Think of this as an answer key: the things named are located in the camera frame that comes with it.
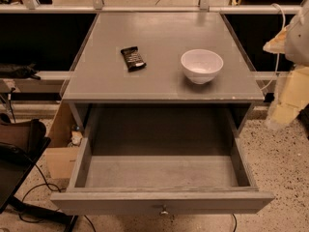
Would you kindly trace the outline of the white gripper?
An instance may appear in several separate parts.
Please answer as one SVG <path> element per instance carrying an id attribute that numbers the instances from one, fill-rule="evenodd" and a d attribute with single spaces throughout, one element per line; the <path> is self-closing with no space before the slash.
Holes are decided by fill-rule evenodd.
<path id="1" fill-rule="evenodd" d="M 285 81 L 277 82 L 266 118 L 269 129 L 281 130 L 309 104 L 309 9 L 300 9 L 288 27 L 265 43 L 263 51 L 285 53 L 289 61 L 297 64 Z"/>

